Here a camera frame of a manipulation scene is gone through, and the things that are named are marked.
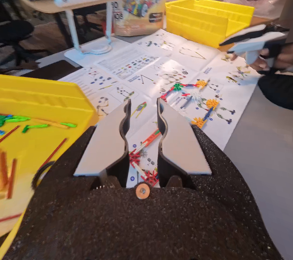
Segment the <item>yellow plastic bin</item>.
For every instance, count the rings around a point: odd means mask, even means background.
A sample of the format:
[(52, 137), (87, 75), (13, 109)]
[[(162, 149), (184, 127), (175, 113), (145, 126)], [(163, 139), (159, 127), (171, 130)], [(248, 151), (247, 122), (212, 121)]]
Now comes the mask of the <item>yellow plastic bin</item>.
[(229, 21), (251, 24), (254, 7), (216, 0), (195, 0), (194, 9), (213, 16), (225, 17)]
[(167, 2), (166, 29), (187, 40), (218, 48), (227, 37), (242, 29), (239, 15), (215, 0)]
[[(94, 106), (77, 84), (8, 75), (1, 75), (0, 113), (1, 116), (81, 123), (81, 134), (65, 151), (98, 121)], [(13, 229), (33, 195), (31, 184), (30, 188), (20, 187), (24, 184), (17, 188), (16, 198), (0, 201), (0, 236)]]

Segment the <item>person's right hand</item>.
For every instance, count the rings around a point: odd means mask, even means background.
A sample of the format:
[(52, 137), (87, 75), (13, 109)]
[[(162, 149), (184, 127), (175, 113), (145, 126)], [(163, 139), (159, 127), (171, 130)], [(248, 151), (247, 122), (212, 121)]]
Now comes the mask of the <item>person's right hand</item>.
[(266, 60), (258, 58), (254, 63), (249, 65), (256, 71), (269, 71), (270, 69), (276, 69), (280, 73), (290, 72), (292, 73), (293, 68), (293, 55), (281, 53), (275, 59), (274, 64), (270, 67)]

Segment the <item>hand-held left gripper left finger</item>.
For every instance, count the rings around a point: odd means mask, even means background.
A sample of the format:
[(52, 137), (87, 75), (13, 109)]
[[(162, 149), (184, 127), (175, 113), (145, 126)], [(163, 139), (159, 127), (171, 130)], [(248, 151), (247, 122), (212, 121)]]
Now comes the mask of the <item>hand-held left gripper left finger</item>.
[(75, 169), (75, 177), (97, 177), (102, 183), (114, 176), (126, 188), (130, 167), (126, 134), (130, 129), (131, 100), (126, 100), (97, 123)]

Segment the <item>black toy tyre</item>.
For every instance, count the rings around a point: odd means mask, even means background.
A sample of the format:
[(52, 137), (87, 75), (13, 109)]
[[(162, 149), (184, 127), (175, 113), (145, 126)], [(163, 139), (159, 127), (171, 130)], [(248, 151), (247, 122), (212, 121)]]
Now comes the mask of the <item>black toy tyre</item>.
[(35, 173), (32, 182), (31, 182), (31, 188), (33, 191), (36, 190), (36, 188), (40, 185), (41, 181), (45, 177), (45, 175), (48, 173), (50, 168), (54, 165), (55, 161), (50, 161), (48, 163), (45, 163), (42, 167), (38, 169), (38, 171)]

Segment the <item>white round disc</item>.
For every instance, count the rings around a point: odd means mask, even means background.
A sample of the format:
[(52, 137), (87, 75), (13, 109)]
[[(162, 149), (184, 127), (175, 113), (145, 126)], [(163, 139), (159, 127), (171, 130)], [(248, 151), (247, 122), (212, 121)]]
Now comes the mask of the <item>white round disc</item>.
[(79, 49), (73, 48), (64, 53), (64, 57), (81, 67), (90, 67), (99, 61), (114, 55), (118, 50), (124, 49), (128, 42), (111, 37), (111, 43), (105, 37), (80, 45)]

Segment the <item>flat dark device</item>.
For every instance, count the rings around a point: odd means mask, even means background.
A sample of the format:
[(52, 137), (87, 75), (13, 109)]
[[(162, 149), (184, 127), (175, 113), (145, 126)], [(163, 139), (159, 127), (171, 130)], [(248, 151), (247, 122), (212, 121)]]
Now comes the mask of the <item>flat dark device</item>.
[(57, 81), (73, 72), (78, 71), (81, 68), (82, 67), (79, 65), (75, 67), (65, 60), (60, 60), (42, 68), (33, 70), (29, 73), (23, 74), (21, 77)]

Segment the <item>construction toy box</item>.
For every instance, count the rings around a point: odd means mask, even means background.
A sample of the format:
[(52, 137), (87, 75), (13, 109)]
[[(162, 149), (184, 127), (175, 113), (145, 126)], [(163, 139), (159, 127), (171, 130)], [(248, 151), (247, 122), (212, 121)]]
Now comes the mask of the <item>construction toy box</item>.
[(118, 0), (112, 2), (115, 35), (149, 35), (161, 29), (165, 3), (166, 0)]

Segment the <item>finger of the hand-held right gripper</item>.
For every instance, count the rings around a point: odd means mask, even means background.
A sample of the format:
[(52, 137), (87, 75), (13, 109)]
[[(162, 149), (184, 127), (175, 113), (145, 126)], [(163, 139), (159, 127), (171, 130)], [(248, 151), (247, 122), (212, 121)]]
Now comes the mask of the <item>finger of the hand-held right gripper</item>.
[(260, 24), (245, 28), (226, 38), (223, 42), (220, 43), (220, 46), (258, 38), (269, 32), (285, 32), (285, 27), (279, 24)]
[(246, 63), (251, 65), (261, 56), (262, 50), (268, 49), (269, 54), (263, 58), (268, 59), (271, 67), (285, 46), (286, 39), (287, 32), (267, 32), (257, 38), (236, 42), (227, 53), (237, 56), (245, 54)]

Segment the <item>black office chair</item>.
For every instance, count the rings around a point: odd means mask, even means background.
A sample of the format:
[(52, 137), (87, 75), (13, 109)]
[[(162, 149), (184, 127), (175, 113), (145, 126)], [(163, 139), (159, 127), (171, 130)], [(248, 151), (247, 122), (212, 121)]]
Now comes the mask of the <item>black office chair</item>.
[(34, 26), (25, 20), (12, 20), (10, 16), (1, 15), (0, 44), (1, 48), (11, 46), (14, 52), (1, 61), (1, 65), (15, 60), (16, 66), (22, 61), (28, 62), (29, 50), (24, 49), (20, 42), (31, 37)]

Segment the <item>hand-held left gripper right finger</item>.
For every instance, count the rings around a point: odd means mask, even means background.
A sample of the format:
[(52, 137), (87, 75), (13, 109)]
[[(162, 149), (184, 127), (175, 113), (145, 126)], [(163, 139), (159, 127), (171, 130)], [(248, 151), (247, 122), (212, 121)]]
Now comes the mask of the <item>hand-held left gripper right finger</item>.
[(192, 126), (162, 98), (157, 98), (157, 123), (162, 134), (157, 159), (160, 187), (167, 187), (175, 176), (183, 187), (192, 187), (191, 176), (212, 175)]

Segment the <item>toy building instruction sheet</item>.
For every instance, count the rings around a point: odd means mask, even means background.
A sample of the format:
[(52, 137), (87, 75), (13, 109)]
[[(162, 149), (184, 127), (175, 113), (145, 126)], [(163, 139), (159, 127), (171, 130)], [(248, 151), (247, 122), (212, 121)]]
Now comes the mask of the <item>toy building instruction sheet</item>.
[(257, 85), (259, 75), (242, 57), (187, 41), (159, 30), (129, 44), (98, 63), (83, 67), (61, 79), (77, 84), (96, 108), (100, 119), (126, 100), (131, 100), (130, 129), (126, 134), (129, 152), (133, 145), (158, 129), (157, 98), (176, 82), (194, 83), (211, 79), (218, 85), (225, 120), (216, 117), (200, 129), (223, 150)]

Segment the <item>pile of toy rods and connectors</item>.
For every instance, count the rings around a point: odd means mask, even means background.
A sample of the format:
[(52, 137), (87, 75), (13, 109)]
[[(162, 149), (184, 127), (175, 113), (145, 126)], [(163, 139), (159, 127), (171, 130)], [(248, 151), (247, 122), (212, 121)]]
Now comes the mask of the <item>pile of toy rods and connectors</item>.
[(1, 116), (1, 201), (30, 188), (35, 174), (56, 160), (81, 134), (81, 123)]

